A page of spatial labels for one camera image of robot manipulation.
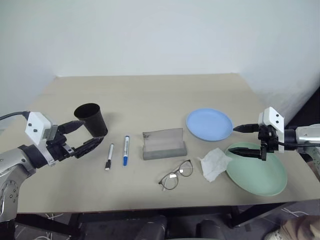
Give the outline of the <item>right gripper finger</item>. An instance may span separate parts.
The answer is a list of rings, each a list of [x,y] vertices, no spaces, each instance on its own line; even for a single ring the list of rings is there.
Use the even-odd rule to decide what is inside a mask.
[[[242,124],[233,128],[233,131],[240,133],[255,133],[259,131],[259,124]]]
[[[250,149],[247,147],[233,147],[228,149],[229,152],[247,158],[261,158],[261,150],[260,149]]]

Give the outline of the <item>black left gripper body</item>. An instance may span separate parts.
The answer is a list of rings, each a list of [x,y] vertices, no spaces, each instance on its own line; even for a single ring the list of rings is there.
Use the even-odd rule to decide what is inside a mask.
[[[54,161],[61,162],[74,155],[74,149],[67,144],[67,138],[65,136],[74,130],[72,123],[59,125],[54,138],[46,142],[46,149]]]

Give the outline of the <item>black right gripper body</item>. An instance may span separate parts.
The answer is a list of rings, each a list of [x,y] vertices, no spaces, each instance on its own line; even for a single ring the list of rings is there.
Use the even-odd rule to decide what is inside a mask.
[[[267,153],[274,153],[279,150],[278,135],[272,125],[261,125],[258,130],[258,139],[260,140],[260,159],[267,160]]]

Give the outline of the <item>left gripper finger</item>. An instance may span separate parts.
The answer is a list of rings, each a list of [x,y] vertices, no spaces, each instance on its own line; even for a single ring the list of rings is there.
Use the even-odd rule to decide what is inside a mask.
[[[61,134],[69,134],[76,131],[78,128],[80,128],[84,124],[85,122],[83,120],[69,121],[67,123],[59,125],[58,132]]]
[[[102,141],[104,137],[93,137],[92,139],[84,142],[81,146],[74,149],[74,157],[81,158],[82,156],[93,151]]]

